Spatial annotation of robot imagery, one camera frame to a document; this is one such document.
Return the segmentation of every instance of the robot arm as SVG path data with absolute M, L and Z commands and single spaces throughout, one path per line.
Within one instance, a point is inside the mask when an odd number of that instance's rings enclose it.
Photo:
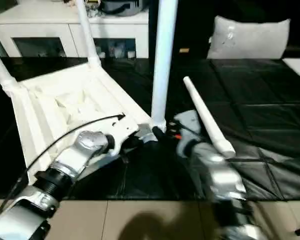
M 198 194 L 205 195 L 211 202 L 220 239 L 266 240 L 261 229 L 254 224 L 253 211 L 240 174 L 216 148 L 200 138 L 197 113 L 186 111 L 175 116 L 175 120 L 184 126 L 180 130 L 182 139 L 177 153 L 188 157 Z
M 0 214 L 0 240 L 42 240 L 49 232 L 60 201 L 86 169 L 89 161 L 115 148 L 113 136 L 82 131 L 47 168 Z

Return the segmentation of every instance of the dark background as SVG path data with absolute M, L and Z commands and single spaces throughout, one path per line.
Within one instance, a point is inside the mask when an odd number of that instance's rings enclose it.
M 152 64 L 158 4 L 159 0 L 152 0 L 149 8 L 149 58 Z M 300 0 L 179 0 L 173 58 L 206 58 L 217 15 L 250 23 L 291 19 L 288 46 L 283 57 L 300 57 Z M 179 53 L 180 48 L 189 48 L 189 53 Z

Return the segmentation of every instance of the white plastic pipe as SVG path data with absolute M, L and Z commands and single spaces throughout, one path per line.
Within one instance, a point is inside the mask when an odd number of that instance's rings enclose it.
M 3 90 L 5 91 L 7 91 L 7 89 L 10 86 L 12 85 L 15 86 L 17 84 L 16 79 L 10 75 L 10 73 L 8 72 L 6 66 L 1 61 L 1 59 L 0 59 L 0 84 Z
M 178 0 L 159 1 L 151 118 L 153 126 L 159 127 L 164 132 L 177 10 Z
M 80 23 L 83 30 L 88 62 L 91 67 L 94 67 L 96 65 L 101 65 L 100 58 L 97 55 L 94 38 L 92 36 L 84 0 L 76 0 L 76 6 L 78 8 Z
M 188 76 L 183 79 L 183 82 L 191 96 L 197 112 L 199 113 L 206 131 L 210 136 L 213 146 L 227 159 L 233 158 L 236 155 L 235 149 L 221 132 L 219 126 L 212 117 L 209 109 L 207 108 L 205 102 L 201 98 L 194 84 Z

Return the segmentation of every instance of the white pillow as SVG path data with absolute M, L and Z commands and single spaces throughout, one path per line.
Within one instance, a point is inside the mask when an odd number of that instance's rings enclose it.
M 290 19 L 242 23 L 216 16 L 208 59 L 280 59 L 289 37 Z

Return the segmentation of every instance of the white cabinet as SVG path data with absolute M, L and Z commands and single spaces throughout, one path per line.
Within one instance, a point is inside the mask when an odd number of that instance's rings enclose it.
M 149 14 L 96 16 L 89 19 L 97 45 L 128 45 L 137 58 L 148 58 Z M 9 57 L 86 57 L 76 6 L 50 0 L 27 0 L 0 14 L 0 42 Z
M 137 58 L 148 58 L 148 25 L 147 24 L 91 24 L 95 43 L 98 39 L 133 39 Z M 69 24 L 79 57 L 87 57 L 83 32 L 79 24 Z
M 42 43 L 40 39 L 45 40 L 45 38 L 53 42 L 56 51 L 59 49 L 62 56 L 78 57 L 68 24 L 0 24 L 0 42 L 9 57 L 30 57 L 22 54 L 22 47 L 27 39 L 29 44 L 35 45 L 38 42 L 40 45 Z M 53 50 L 48 42 L 47 48 Z

